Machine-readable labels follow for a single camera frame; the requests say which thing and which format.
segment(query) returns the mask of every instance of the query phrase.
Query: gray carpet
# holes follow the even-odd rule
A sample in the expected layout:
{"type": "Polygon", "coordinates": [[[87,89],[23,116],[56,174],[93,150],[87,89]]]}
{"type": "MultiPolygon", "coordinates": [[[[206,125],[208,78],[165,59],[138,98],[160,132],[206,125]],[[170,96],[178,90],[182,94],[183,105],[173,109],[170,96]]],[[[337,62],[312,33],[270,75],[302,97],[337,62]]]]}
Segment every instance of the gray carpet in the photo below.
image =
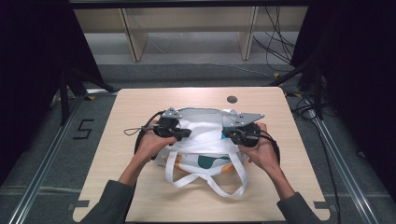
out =
{"type": "MultiPolygon", "coordinates": [[[[170,88],[170,87],[224,87],[263,86],[272,81],[274,71],[262,64],[238,65],[239,68],[215,64],[163,64],[163,65],[100,65],[104,80],[117,88],[170,88]],[[243,71],[251,70],[260,73],[243,71]]],[[[279,66],[288,70],[290,66],[279,66]]],[[[296,92],[298,77],[286,82],[285,92],[296,92]]],[[[86,83],[88,89],[96,89],[86,83]]],[[[55,162],[45,179],[39,195],[30,210],[25,223],[73,223],[73,204],[89,171],[93,155],[99,143],[115,96],[96,96],[83,101],[73,117],[55,162]],[[90,137],[76,140],[82,134],[78,126],[84,119],[84,128],[92,129],[90,137]]],[[[300,102],[299,97],[287,98],[290,108],[300,102]]],[[[324,120],[332,137],[340,148],[349,168],[359,182],[380,223],[396,223],[396,205],[388,196],[367,160],[358,157],[357,144],[336,112],[326,107],[324,120]]],[[[45,156],[52,138],[59,129],[60,103],[49,110],[29,150],[25,151],[0,191],[0,223],[6,223],[17,205],[24,189],[29,185],[35,170],[45,156]]],[[[335,205],[335,197],[330,179],[324,149],[315,126],[307,120],[297,118],[297,127],[303,138],[309,159],[312,162],[318,182],[329,205],[335,205]]],[[[360,214],[334,165],[331,163],[338,189],[342,223],[362,223],[360,214]]],[[[336,213],[332,212],[326,223],[336,223],[336,213]]]]}

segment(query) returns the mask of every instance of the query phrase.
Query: bag handle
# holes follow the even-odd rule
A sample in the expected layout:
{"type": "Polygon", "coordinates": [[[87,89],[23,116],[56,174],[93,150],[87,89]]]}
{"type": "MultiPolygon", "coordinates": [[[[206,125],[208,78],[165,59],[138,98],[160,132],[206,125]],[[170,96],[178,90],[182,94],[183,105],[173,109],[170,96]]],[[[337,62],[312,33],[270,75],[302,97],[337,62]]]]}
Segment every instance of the bag handle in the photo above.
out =
{"type": "Polygon", "coordinates": [[[173,172],[175,169],[175,161],[176,161],[176,157],[177,157],[177,151],[173,151],[173,150],[171,150],[169,152],[169,157],[168,157],[168,160],[167,160],[166,166],[165,166],[166,181],[168,183],[172,184],[176,188],[181,188],[187,184],[190,184],[192,181],[194,181],[198,177],[201,177],[202,179],[206,180],[206,182],[210,186],[210,188],[212,188],[218,195],[220,195],[222,197],[232,197],[232,196],[242,195],[245,192],[246,185],[248,184],[248,175],[246,174],[245,169],[242,165],[242,162],[239,160],[236,153],[229,153],[228,155],[230,157],[231,162],[233,163],[235,171],[238,173],[238,175],[242,181],[242,186],[239,187],[239,189],[237,189],[233,194],[227,193],[226,191],[221,189],[221,187],[216,183],[216,181],[213,179],[213,177],[211,175],[189,174],[189,175],[186,175],[174,182],[173,172]]]}

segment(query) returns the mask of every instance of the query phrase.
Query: black tape mark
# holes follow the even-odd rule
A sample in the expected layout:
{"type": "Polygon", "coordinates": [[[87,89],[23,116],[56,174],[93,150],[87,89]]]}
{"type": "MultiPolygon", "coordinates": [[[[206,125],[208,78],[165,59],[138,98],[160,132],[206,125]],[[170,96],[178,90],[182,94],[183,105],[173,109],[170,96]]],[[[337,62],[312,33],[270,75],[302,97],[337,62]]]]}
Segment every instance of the black tape mark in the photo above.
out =
{"type": "Polygon", "coordinates": [[[78,207],[88,207],[90,205],[90,200],[77,201],[76,203],[70,203],[67,205],[67,211],[73,211],[78,207]]]}
{"type": "Polygon", "coordinates": [[[314,206],[316,209],[329,209],[327,202],[314,202],[314,206]]]}
{"type": "Polygon", "coordinates": [[[85,137],[74,137],[74,138],[73,138],[74,140],[88,139],[88,138],[90,137],[90,133],[91,133],[92,129],[83,129],[83,128],[81,128],[81,127],[82,127],[82,124],[83,124],[84,122],[86,122],[86,121],[92,122],[93,119],[83,119],[83,120],[81,121],[81,123],[79,124],[77,131],[78,131],[78,132],[87,132],[87,135],[86,135],[85,137]]]}

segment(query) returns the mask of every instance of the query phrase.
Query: sleeve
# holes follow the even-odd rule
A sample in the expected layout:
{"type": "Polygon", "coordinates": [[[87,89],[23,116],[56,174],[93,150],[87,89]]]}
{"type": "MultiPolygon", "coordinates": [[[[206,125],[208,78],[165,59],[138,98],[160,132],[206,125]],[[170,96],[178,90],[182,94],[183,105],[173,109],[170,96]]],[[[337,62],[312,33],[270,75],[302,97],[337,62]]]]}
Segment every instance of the sleeve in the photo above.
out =
{"type": "Polygon", "coordinates": [[[296,192],[285,201],[278,202],[277,206],[289,224],[322,223],[299,192],[296,192]]]}
{"type": "Polygon", "coordinates": [[[80,223],[124,223],[133,197],[134,188],[109,180],[99,203],[93,207],[80,223]]]}

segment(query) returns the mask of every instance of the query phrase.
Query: table top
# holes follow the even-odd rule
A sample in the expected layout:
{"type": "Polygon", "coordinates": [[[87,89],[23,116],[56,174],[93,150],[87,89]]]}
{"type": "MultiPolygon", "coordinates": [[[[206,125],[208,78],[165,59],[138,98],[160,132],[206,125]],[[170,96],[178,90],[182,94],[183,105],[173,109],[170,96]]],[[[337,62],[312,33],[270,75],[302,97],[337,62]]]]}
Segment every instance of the table top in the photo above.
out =
{"type": "MultiPolygon", "coordinates": [[[[304,144],[290,113],[283,91],[278,87],[244,88],[166,88],[121,90],[113,105],[102,139],[92,162],[79,200],[89,207],[78,207],[74,220],[80,221],[99,201],[108,179],[117,180],[134,154],[136,135],[125,129],[144,125],[156,112],[169,107],[235,109],[244,113],[263,113],[260,120],[280,147],[282,169],[317,216],[326,220],[328,209],[316,209],[314,202],[325,202],[304,144]],[[227,97],[235,96],[230,104],[227,97]]],[[[284,220],[276,203],[278,196],[266,173],[253,163],[245,163],[248,183],[242,196],[223,198],[204,180],[181,189],[166,182],[164,168],[149,162],[138,178],[127,221],[205,222],[284,220]]],[[[236,173],[217,176],[226,190],[240,186],[236,173]]]]}

